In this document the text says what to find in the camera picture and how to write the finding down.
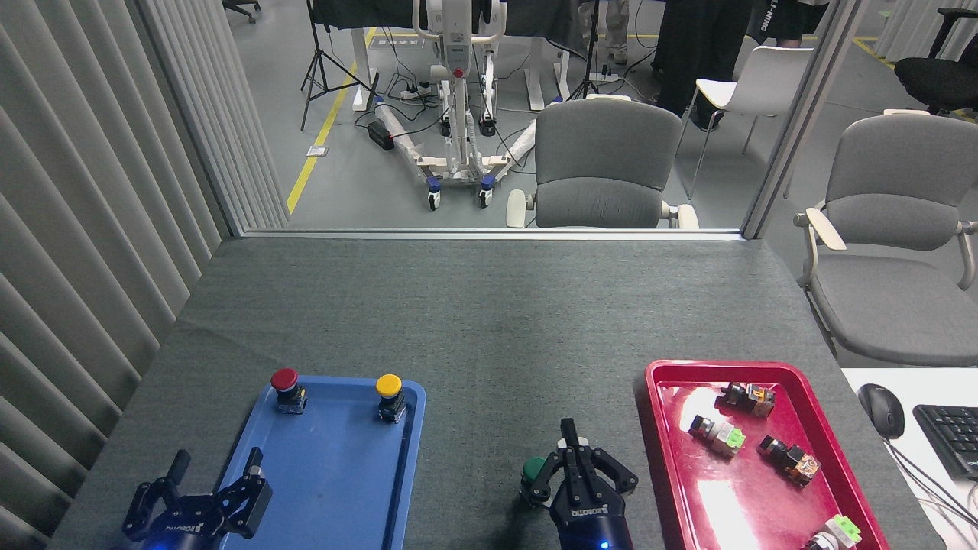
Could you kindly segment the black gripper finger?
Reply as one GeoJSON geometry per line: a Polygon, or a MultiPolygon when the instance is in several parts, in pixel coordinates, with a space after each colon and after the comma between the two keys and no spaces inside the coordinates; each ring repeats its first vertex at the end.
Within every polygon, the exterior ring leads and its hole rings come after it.
{"type": "Polygon", "coordinates": [[[189,463],[191,463],[189,452],[178,451],[165,476],[158,477],[150,483],[138,485],[122,523],[122,532],[129,539],[146,539],[149,536],[151,518],[153,518],[154,509],[156,509],[160,499],[164,502],[165,507],[157,519],[175,519],[184,515],[184,510],[180,504],[181,496],[177,488],[181,484],[189,463]]]}
{"type": "Polygon", "coordinates": [[[252,449],[241,476],[217,492],[217,510],[222,519],[220,530],[243,539],[253,539],[273,496],[264,476],[261,449],[252,449]]]}
{"type": "Polygon", "coordinates": [[[527,460],[527,503],[529,505],[549,505],[553,499],[551,479],[566,466],[567,439],[572,438],[572,419],[560,421],[562,438],[556,443],[556,450],[548,456],[534,456],[527,460]]]}
{"type": "Polygon", "coordinates": [[[621,495],[631,494],[638,487],[638,476],[607,450],[585,442],[584,436],[578,435],[573,419],[569,419],[569,465],[586,474],[592,487],[597,483],[596,470],[612,480],[614,490],[621,495]]]}

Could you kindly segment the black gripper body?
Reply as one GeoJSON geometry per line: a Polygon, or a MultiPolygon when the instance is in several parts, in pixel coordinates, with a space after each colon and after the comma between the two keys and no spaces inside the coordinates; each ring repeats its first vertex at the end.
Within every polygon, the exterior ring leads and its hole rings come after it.
{"type": "Polygon", "coordinates": [[[224,516],[213,495],[181,497],[150,524],[147,549],[213,549],[223,539],[224,516]]]}
{"type": "Polygon", "coordinates": [[[562,549],[632,549],[625,500],[604,481],[598,490],[563,481],[549,506],[562,549]]]}

